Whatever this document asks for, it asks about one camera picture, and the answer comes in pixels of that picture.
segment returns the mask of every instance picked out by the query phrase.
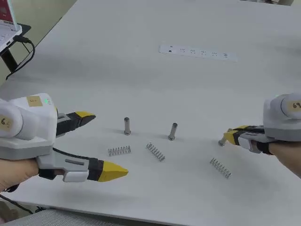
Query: white table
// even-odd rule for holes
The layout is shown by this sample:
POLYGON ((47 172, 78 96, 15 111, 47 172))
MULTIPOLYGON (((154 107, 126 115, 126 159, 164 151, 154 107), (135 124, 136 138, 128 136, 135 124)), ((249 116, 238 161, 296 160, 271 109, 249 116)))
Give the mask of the white table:
POLYGON ((264 99, 300 91, 299 21, 293 8, 251 2, 77 1, 0 97, 47 92, 61 112, 97 114, 55 146, 129 174, 107 183, 35 177, 6 195, 166 224, 299 226, 301 181, 275 157, 217 144, 228 128, 261 124, 264 99), (233 52, 238 62, 161 54, 160 44, 233 52), (123 135, 124 117, 130 136, 123 135), (175 121, 176 140, 169 141, 175 121), (149 141, 165 162, 145 149, 149 141), (124 145, 131 154, 108 156, 108 148, 124 145), (230 179, 209 164, 212 157, 230 179))

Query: black cable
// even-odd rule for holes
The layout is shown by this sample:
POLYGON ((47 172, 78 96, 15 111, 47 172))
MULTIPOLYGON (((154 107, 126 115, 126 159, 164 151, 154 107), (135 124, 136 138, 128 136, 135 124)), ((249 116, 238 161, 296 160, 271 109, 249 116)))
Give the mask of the black cable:
POLYGON ((67 153, 67 152, 63 152, 63 151, 61 151, 61 150, 59 150, 59 149, 57 149, 55 147, 53 147, 52 150, 54 150, 55 152, 58 152, 60 154, 70 156, 72 158, 86 159, 86 160, 90 159, 89 157, 85 157, 85 156, 81 156, 81 155, 75 155, 75 154, 70 154, 70 153, 67 153))
POLYGON ((35 213, 38 213, 38 212, 43 211, 43 210, 45 210, 45 208, 37 206, 37 209, 36 209, 35 213))
POLYGON ((19 67, 17 69, 15 69, 8 76, 6 76, 5 80, 7 80, 10 76, 12 76, 14 73, 20 71, 25 65, 27 65, 33 59, 34 54, 36 53, 36 48, 35 48, 33 42, 30 41, 28 38, 17 35, 14 37, 14 41, 21 42, 21 43, 30 43, 32 46, 32 55, 24 64, 22 64, 21 66, 19 65, 19 67))
POLYGON ((1 195, 1 194, 0 194, 0 198, 6 200, 6 201, 8 201, 8 202, 10 202, 11 204, 13 204, 13 205, 19 207, 20 209, 25 210, 26 212, 29 212, 30 214, 33 214, 33 212, 32 212, 31 210, 29 210, 29 209, 27 209, 27 208, 21 206, 21 205, 20 205, 19 203, 17 203, 16 201, 13 201, 13 200, 11 200, 11 199, 9 199, 9 198, 7 198, 7 197, 1 195))
POLYGON ((30 53, 29 49, 26 47, 26 45, 22 42, 22 45, 25 47, 28 53, 30 53))

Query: human hand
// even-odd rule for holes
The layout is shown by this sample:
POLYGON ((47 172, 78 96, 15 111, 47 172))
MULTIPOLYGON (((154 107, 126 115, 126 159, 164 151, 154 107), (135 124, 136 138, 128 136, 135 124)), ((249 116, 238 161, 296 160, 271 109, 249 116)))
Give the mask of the human hand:
POLYGON ((301 143, 271 143, 269 144, 269 152, 301 178, 301 143))
POLYGON ((34 159, 15 161, 0 159, 0 192, 26 181, 38 172, 38 164, 34 159))

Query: power strip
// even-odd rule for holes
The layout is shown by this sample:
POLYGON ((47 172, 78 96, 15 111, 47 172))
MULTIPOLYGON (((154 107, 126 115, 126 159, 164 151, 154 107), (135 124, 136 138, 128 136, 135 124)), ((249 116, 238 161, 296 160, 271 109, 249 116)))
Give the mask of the power strip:
POLYGON ((192 48, 187 46, 160 45, 160 53, 175 54, 190 57, 201 57, 215 60, 227 60, 237 62, 236 54, 234 53, 219 53, 201 48, 192 48))

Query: laptop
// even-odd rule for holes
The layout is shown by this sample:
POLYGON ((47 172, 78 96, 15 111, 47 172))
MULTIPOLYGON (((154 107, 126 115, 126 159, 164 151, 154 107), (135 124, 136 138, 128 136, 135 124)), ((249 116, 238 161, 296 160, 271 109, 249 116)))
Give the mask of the laptop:
POLYGON ((16 23, 10 0, 0 0, 0 52, 21 33, 22 27, 16 23))

